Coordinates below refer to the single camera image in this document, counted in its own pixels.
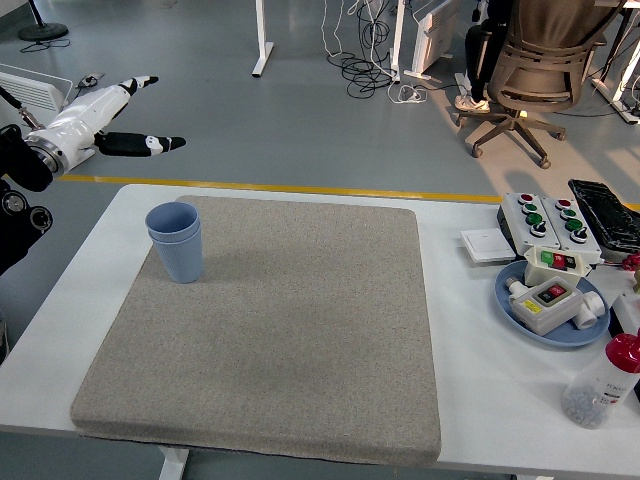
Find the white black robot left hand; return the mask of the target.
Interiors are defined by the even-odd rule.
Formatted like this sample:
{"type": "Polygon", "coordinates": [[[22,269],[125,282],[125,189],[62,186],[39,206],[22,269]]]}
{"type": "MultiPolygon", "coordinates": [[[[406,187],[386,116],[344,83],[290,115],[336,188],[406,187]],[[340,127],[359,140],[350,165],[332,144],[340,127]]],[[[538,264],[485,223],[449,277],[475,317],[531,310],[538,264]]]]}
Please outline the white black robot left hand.
{"type": "Polygon", "coordinates": [[[48,126],[27,135],[26,143],[57,177],[68,173],[96,151],[107,156],[149,157],[186,145],[182,137],[106,132],[104,128],[139,90],[156,76],[133,77],[76,98],[48,126]]]}

